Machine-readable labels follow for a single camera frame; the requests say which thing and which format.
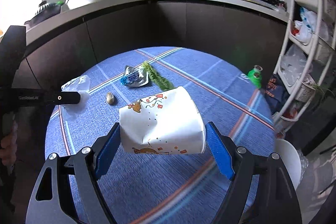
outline blue tablecloth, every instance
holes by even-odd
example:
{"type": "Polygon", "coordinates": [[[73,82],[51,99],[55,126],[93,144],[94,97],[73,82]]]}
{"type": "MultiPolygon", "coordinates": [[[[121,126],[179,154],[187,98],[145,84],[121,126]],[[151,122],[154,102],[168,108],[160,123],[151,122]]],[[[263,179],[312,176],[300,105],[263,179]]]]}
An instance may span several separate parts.
{"type": "MultiPolygon", "coordinates": [[[[88,110],[66,122],[58,107],[52,114],[45,141],[45,156],[72,155],[106,135],[119,121],[119,108],[160,92],[155,85],[128,88],[120,83],[125,65],[149,63],[174,86],[183,86],[197,105],[204,123],[213,121],[223,135],[252,153],[268,156],[274,132],[263,95],[246,75],[215,56],[186,48],[152,47],[125,52],[100,62],[86,73],[90,79],[88,110]],[[106,103],[111,91],[115,105],[106,103]]],[[[257,190],[254,176],[246,207],[257,190]]],[[[209,147],[197,155],[128,154],[119,147],[107,175],[98,184],[112,214],[124,223],[204,223],[215,216],[229,186],[219,172],[209,147]]],[[[77,185],[71,176],[79,218],[87,222],[77,185]]]]}

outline hand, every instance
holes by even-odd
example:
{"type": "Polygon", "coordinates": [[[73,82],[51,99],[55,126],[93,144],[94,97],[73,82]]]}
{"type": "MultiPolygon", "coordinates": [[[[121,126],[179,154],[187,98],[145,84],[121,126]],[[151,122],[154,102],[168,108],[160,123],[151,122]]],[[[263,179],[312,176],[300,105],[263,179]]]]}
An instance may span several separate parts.
{"type": "Polygon", "coordinates": [[[14,121],[11,133],[1,140],[0,159],[5,166],[12,166],[16,161],[16,133],[17,123],[14,121]]]}

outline small stone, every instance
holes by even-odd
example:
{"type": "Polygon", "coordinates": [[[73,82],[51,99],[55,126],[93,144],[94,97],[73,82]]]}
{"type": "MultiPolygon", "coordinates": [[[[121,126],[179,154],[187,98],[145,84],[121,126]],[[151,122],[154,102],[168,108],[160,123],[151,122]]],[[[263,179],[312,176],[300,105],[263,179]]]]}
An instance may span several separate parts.
{"type": "Polygon", "coordinates": [[[112,94],[112,92],[107,92],[106,101],[109,105],[112,105],[114,103],[114,95],[112,94]]]}

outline red package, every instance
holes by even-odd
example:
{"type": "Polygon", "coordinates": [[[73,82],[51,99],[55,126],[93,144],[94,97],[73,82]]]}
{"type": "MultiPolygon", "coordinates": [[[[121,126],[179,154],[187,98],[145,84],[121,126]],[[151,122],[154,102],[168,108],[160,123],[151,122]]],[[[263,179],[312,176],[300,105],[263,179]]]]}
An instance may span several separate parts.
{"type": "Polygon", "coordinates": [[[297,33],[299,33],[299,30],[295,27],[292,29],[292,35],[295,36],[297,33]]]}

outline plastic bag on shelf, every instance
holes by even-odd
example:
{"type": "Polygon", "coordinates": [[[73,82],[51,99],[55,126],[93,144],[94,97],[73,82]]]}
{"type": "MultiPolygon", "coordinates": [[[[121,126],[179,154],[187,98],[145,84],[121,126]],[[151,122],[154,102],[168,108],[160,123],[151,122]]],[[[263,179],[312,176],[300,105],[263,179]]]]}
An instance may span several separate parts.
{"type": "MultiPolygon", "coordinates": [[[[296,79],[300,78],[303,69],[305,68],[307,58],[297,45],[293,44],[282,57],[280,67],[283,76],[289,86],[294,85],[296,79]]],[[[312,71],[312,64],[307,73],[312,71]]]]}
{"type": "MultiPolygon", "coordinates": [[[[308,28],[312,29],[313,32],[316,32],[317,13],[300,7],[300,17],[308,28]]],[[[328,42],[330,39],[328,26],[323,20],[321,22],[319,37],[321,37],[325,42],[328,42]]]]}
{"type": "Polygon", "coordinates": [[[301,162],[301,177],[300,177],[300,182],[301,182],[303,178],[303,174],[305,170],[307,169],[309,163],[308,163],[308,159],[303,155],[301,150],[297,150],[297,153],[299,154],[300,162],[301,162]]]}
{"type": "Polygon", "coordinates": [[[66,121],[74,120],[79,114],[85,112],[90,98],[89,90],[90,78],[87,75],[77,77],[62,85],[62,91],[77,91],[81,95],[81,100],[78,104],[61,105],[61,113],[66,121]]]}
{"type": "Polygon", "coordinates": [[[299,30],[299,32],[295,34],[295,38],[305,45],[308,44],[312,36],[312,30],[303,24],[302,21],[297,20],[294,21],[294,27],[299,30]]]}

